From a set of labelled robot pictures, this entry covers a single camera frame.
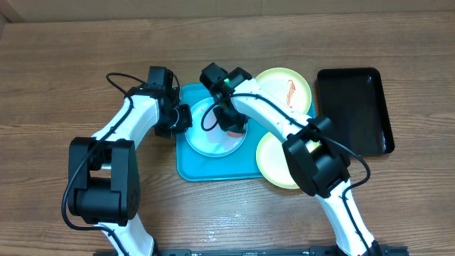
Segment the red and green sponge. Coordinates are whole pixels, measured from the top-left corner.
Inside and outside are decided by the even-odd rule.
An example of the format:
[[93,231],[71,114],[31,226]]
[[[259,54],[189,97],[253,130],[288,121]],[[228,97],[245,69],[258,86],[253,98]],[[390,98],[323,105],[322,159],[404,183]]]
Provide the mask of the red and green sponge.
[[233,138],[240,138],[240,137],[244,137],[245,136],[245,133],[237,133],[237,132],[227,132],[227,135],[230,136],[230,137],[233,137]]

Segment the light blue plate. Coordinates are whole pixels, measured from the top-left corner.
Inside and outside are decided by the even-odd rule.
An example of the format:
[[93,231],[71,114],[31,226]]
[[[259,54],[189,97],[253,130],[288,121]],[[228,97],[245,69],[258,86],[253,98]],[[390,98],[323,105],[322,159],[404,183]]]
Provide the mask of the light blue plate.
[[242,145],[247,133],[232,137],[228,132],[224,132],[219,124],[208,132],[204,131],[201,120],[213,103],[213,98],[207,97],[191,107],[193,126],[185,132],[185,138],[191,148],[203,156],[227,156]]

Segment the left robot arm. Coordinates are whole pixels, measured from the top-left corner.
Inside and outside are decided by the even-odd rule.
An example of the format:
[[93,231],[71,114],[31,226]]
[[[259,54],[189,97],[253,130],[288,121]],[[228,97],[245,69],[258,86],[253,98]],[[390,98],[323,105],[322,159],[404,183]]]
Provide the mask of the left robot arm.
[[167,139],[192,126],[180,103],[180,84],[168,68],[151,66],[146,80],[123,90],[124,104],[100,131],[69,146],[68,184],[61,215],[73,230],[102,231],[116,255],[157,255],[138,214],[141,198],[137,147],[152,129]]

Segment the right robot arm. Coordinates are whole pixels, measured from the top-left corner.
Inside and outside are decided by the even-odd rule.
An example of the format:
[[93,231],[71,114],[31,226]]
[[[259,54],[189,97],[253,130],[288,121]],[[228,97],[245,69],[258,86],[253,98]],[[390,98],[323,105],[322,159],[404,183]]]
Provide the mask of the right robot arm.
[[311,118],[264,91],[246,70],[228,72],[216,63],[202,70],[200,81],[214,99],[210,110],[224,132],[241,134],[249,119],[282,144],[289,173],[308,196],[318,199],[345,255],[381,255],[379,242],[366,228],[353,198],[348,167],[354,155],[336,141],[331,120]]

